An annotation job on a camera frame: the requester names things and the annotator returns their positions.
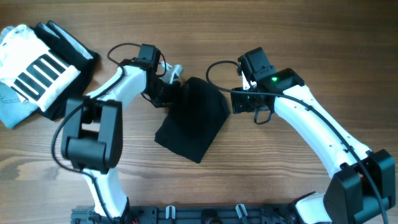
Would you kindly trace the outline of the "black polo shirt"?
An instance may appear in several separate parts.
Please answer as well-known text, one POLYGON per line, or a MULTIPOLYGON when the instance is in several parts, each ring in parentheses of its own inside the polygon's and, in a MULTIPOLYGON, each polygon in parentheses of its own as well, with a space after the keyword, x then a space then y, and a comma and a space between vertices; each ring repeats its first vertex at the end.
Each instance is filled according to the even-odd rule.
POLYGON ((199 164, 229 114, 228 102, 217 88, 191 77, 181 86, 154 141, 199 164))

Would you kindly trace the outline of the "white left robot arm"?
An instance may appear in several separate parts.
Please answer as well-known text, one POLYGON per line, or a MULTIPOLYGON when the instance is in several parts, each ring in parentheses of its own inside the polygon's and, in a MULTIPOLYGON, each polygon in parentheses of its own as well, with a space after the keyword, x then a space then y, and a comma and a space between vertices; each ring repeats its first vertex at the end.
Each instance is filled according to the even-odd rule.
POLYGON ((53 139, 61 137, 66 170, 84 177, 95 202, 73 210, 72 223, 133 223, 129 199, 117 164, 123 150, 123 109, 141 95, 156 108, 171 104, 180 86, 181 65, 170 65, 155 46, 141 44, 139 54, 116 63, 116 73, 100 88, 69 98, 53 139))

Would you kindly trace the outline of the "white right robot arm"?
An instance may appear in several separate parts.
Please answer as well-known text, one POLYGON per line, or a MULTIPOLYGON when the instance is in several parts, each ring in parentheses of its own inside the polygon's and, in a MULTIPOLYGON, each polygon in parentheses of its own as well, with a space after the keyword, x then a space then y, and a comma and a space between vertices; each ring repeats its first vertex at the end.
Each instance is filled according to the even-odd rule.
POLYGON ((365 223, 396 204, 395 162, 385 150, 372 152, 323 109, 291 68, 277 71, 258 47, 238 58, 241 88, 233 112, 268 110, 288 122, 314 150, 331 179, 324 193, 293 203, 292 222, 365 223))

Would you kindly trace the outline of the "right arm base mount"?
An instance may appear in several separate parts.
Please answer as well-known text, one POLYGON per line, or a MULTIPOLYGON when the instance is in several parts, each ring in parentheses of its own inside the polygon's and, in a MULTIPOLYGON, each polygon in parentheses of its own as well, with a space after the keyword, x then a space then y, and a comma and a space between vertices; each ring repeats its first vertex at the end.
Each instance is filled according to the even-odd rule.
POLYGON ((332 223, 323 203, 324 196, 325 194, 311 192, 296 198, 292 202, 292 209, 297 217, 297 223, 332 223))

